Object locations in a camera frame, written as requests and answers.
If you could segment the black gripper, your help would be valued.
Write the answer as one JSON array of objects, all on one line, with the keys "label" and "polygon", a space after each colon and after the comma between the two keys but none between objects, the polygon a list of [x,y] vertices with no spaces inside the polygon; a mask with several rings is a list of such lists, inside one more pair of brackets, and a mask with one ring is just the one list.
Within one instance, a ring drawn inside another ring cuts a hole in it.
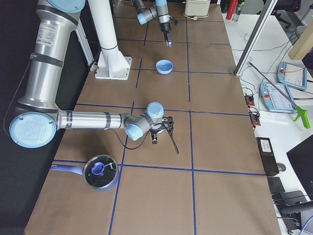
[{"label": "black gripper", "polygon": [[151,132],[151,137],[152,137],[152,144],[157,144],[158,139],[157,139],[157,133],[155,132],[155,129],[158,128],[163,128],[163,124],[157,124],[155,125],[152,129],[150,129]]},{"label": "black gripper", "polygon": [[172,47],[171,22],[160,23],[160,29],[163,32],[164,40],[167,47]]}]

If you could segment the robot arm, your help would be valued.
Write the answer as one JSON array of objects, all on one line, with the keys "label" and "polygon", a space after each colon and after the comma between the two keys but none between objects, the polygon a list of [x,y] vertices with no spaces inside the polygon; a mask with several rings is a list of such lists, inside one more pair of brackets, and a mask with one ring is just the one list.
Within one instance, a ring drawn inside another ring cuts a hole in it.
[{"label": "robot arm", "polygon": [[138,117],[128,113],[77,112],[61,110],[56,94],[69,37],[79,26],[80,14],[88,4],[100,40],[97,78],[126,80],[131,58],[118,49],[110,4],[106,0],[40,0],[36,45],[30,55],[30,71],[24,97],[17,101],[16,117],[9,134],[18,145],[37,148],[48,144],[60,129],[120,129],[137,140],[162,126],[164,109],[159,102],[148,104]]},{"label": "robot arm", "polygon": [[168,12],[168,6],[166,0],[156,0],[155,5],[147,8],[141,0],[131,0],[131,4],[137,11],[137,19],[140,24],[146,24],[150,20],[157,18],[160,26],[160,30],[164,35],[164,40],[167,47],[172,47],[172,35],[171,35],[171,16]]}]

